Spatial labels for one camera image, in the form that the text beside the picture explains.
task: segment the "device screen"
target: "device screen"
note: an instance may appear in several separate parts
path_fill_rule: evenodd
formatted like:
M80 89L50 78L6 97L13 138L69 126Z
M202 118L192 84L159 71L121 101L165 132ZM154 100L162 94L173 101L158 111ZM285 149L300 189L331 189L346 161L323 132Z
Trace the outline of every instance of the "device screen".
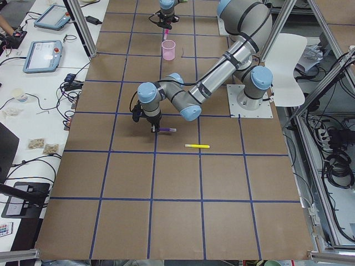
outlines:
M53 49L55 42L36 43L31 52L28 69L48 68L53 59Z
M63 19L67 9L65 7L54 6L47 14L45 14L40 22L46 25L57 25Z

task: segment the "monitor stand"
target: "monitor stand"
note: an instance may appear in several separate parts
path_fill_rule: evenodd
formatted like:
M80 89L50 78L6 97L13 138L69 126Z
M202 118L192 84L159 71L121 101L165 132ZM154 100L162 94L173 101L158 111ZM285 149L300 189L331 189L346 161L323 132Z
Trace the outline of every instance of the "monitor stand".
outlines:
M0 193L9 196L1 217L38 218L48 197L49 186L48 183L36 182L16 182L14 187L0 184Z

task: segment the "pink cup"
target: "pink cup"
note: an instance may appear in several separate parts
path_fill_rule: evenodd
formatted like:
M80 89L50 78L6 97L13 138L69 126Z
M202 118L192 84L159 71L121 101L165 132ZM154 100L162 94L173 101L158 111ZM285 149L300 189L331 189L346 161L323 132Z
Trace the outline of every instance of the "pink cup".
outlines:
M165 60L173 60L175 58L175 42L173 40L165 40L161 43L163 48L163 58Z

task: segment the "person's arm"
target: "person's arm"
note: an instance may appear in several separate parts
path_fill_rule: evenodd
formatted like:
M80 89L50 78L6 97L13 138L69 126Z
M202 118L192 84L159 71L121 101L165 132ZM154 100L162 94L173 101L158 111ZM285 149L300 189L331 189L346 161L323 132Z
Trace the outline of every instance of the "person's arm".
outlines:
M7 34L12 35L13 28L7 23L6 19L0 14L0 27L6 31Z

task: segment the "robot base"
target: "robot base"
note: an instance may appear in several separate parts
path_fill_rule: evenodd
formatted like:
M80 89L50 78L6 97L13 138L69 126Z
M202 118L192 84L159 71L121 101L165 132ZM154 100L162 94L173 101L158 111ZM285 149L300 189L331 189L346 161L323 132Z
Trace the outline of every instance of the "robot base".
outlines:
M227 85L229 111L231 117L238 118L240 116L245 118L273 118L270 103L268 101L262 101L260 107L254 111L246 110L241 107L237 102L237 96L243 89L244 85Z

